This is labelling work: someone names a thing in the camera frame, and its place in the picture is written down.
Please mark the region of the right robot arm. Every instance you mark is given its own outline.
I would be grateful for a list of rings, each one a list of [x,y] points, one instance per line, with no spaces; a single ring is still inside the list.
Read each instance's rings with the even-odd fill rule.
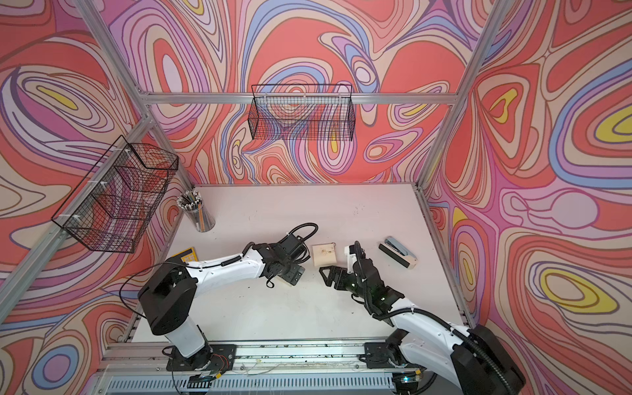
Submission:
[[[393,332],[365,344],[360,356],[370,369],[429,371],[465,394],[518,394],[526,379],[498,337],[483,325],[452,324],[421,309],[387,286],[359,243],[347,247],[347,267],[319,268],[324,284],[348,291],[372,319]]]

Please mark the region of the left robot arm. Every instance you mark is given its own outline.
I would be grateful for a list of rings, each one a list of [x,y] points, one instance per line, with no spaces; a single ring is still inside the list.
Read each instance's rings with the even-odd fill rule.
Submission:
[[[171,344],[171,371],[205,370],[214,357],[204,332],[190,317],[196,298],[238,281],[273,278],[301,270],[309,259],[304,238],[288,234],[276,243],[250,242],[241,253],[199,262],[167,261],[138,291],[151,333]]]

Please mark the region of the grey stapler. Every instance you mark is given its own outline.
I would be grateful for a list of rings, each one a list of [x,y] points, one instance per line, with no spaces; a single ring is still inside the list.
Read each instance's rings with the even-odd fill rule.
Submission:
[[[413,252],[391,236],[380,243],[379,250],[408,270],[412,270],[418,262]]]

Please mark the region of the yellow calculator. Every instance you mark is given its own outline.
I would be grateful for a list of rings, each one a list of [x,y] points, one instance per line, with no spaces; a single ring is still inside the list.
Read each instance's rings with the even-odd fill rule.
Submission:
[[[187,250],[184,250],[183,252],[179,253],[177,255],[177,257],[183,263],[197,262],[198,261],[196,250],[193,247],[188,248]]]

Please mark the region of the metal pen cup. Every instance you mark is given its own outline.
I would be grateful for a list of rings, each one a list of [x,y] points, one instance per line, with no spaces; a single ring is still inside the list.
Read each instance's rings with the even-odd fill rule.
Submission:
[[[183,192],[178,197],[177,204],[198,232],[206,233],[215,227],[215,220],[205,208],[200,192],[194,189]]]

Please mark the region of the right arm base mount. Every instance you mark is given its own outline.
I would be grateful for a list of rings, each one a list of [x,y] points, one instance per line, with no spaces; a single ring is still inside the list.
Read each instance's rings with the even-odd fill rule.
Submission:
[[[358,360],[369,369],[407,369],[417,368],[409,362],[394,344],[388,342],[366,342],[364,353],[358,355]]]

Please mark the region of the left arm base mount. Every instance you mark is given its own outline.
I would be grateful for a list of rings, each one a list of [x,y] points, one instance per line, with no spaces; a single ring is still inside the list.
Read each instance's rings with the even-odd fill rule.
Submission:
[[[184,357],[175,346],[165,347],[162,354],[169,358],[166,369],[180,371],[210,371],[224,373],[232,370],[235,363],[237,345],[206,345],[190,357]]]

